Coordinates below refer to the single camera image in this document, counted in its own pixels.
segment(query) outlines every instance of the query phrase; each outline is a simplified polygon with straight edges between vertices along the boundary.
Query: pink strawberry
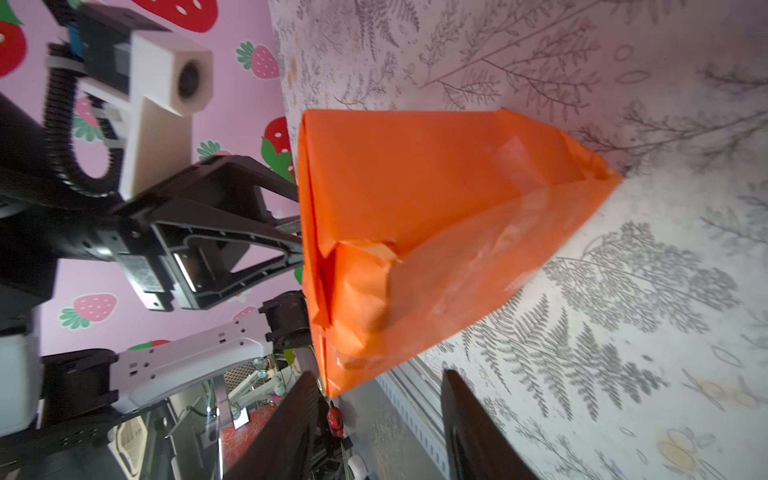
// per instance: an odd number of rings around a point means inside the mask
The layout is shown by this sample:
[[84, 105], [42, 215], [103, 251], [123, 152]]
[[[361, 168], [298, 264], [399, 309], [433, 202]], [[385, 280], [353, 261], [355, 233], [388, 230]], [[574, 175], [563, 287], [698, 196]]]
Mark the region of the pink strawberry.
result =
[[235, 49], [235, 53], [237, 53], [237, 61], [243, 68], [250, 69], [258, 78], [267, 80], [280, 76], [275, 56], [264, 45], [254, 48], [251, 42], [246, 41], [240, 44], [240, 48]]
[[249, 313], [255, 311], [257, 308], [255, 306], [247, 306], [244, 309], [242, 309], [240, 312], [237, 313], [237, 315], [232, 317], [233, 322], [239, 322], [248, 315]]
[[99, 128], [98, 119], [91, 111], [91, 102], [88, 100], [88, 97], [81, 97], [77, 102], [75, 102], [74, 112], [80, 115], [80, 118], [85, 120], [85, 122], [91, 125], [93, 128]]
[[118, 304], [118, 298], [110, 293], [81, 296], [74, 301], [74, 308], [61, 310], [59, 319], [61, 326], [68, 326], [75, 330], [86, 328], [91, 322], [103, 322], [114, 311]]

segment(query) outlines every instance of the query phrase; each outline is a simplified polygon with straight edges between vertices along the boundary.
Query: fern pattern wallpaper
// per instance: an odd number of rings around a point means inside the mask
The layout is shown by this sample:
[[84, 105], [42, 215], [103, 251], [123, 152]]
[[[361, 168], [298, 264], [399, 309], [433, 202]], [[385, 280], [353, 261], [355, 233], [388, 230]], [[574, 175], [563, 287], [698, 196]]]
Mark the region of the fern pattern wallpaper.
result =
[[293, 142], [308, 108], [508, 108], [626, 175], [517, 296], [421, 355], [540, 478], [768, 477], [765, 2], [270, 8]]

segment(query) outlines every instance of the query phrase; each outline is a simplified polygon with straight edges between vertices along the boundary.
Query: strawberry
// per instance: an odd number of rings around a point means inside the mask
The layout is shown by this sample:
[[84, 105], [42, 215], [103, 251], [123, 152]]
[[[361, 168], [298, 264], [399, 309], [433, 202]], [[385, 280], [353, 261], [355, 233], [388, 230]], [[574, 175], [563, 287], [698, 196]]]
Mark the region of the strawberry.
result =
[[[10, 19], [3, 11], [3, 4], [6, 4], [5, 0], [0, 0], [0, 13], [3, 14], [0, 18]], [[18, 24], [5, 22], [3, 19], [0, 19], [0, 77], [14, 71], [27, 55], [27, 40], [22, 28]]]
[[138, 345], [134, 345], [129, 350], [150, 349], [150, 348], [153, 348], [155, 346], [165, 345], [166, 343], [170, 343], [170, 342], [168, 340], [152, 340], [151, 342], [140, 343]]
[[293, 174], [293, 157], [289, 151], [278, 154], [272, 142], [266, 137], [261, 137], [261, 157], [273, 172], [289, 182], [296, 183], [296, 177]]
[[201, 141], [200, 147], [196, 150], [200, 155], [198, 160], [203, 161], [206, 158], [210, 158], [214, 155], [231, 155], [229, 151], [221, 150], [221, 144], [217, 141], [209, 140], [208, 142]]
[[72, 134], [75, 138], [81, 138], [88, 142], [104, 140], [98, 119], [91, 111], [91, 102], [86, 97], [75, 102], [74, 112], [76, 115], [72, 118]]
[[237, 315], [232, 317], [233, 322], [239, 322], [244, 316], [248, 315], [251, 312], [255, 312], [258, 310], [255, 306], [247, 306], [244, 309], [242, 309], [240, 312], [237, 313]]
[[250, 69], [258, 78], [267, 80], [280, 76], [275, 56], [264, 45], [254, 48], [251, 42], [246, 41], [240, 44], [240, 48], [235, 49], [235, 53], [237, 53], [237, 61], [243, 65], [243, 68]]
[[91, 322], [106, 320], [117, 304], [118, 298], [110, 293], [81, 296], [74, 301], [74, 308], [62, 309], [58, 318], [62, 320], [61, 326], [68, 326], [73, 330], [86, 328]]
[[209, 31], [219, 16], [216, 0], [133, 0], [133, 3], [190, 31]]
[[288, 138], [288, 121], [285, 117], [275, 118], [266, 126], [264, 137], [272, 142], [278, 154], [290, 152], [290, 138]]

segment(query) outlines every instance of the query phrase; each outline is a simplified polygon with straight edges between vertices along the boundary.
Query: camera lens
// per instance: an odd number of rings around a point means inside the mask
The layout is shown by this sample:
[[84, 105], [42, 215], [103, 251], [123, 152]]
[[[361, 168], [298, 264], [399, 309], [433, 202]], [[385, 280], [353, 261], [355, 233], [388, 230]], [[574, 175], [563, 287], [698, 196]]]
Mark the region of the camera lens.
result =
[[179, 96], [190, 98], [197, 92], [199, 86], [200, 72], [197, 70], [197, 66], [190, 61], [181, 69], [181, 74], [179, 74]]

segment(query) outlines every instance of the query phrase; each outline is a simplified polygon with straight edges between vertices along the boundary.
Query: orange paper bag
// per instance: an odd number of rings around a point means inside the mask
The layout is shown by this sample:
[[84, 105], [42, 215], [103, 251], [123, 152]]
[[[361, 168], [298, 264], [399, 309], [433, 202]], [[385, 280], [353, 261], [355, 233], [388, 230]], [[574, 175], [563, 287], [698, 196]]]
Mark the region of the orange paper bag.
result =
[[563, 131], [510, 111], [307, 111], [303, 288], [337, 396], [520, 289], [621, 182]]

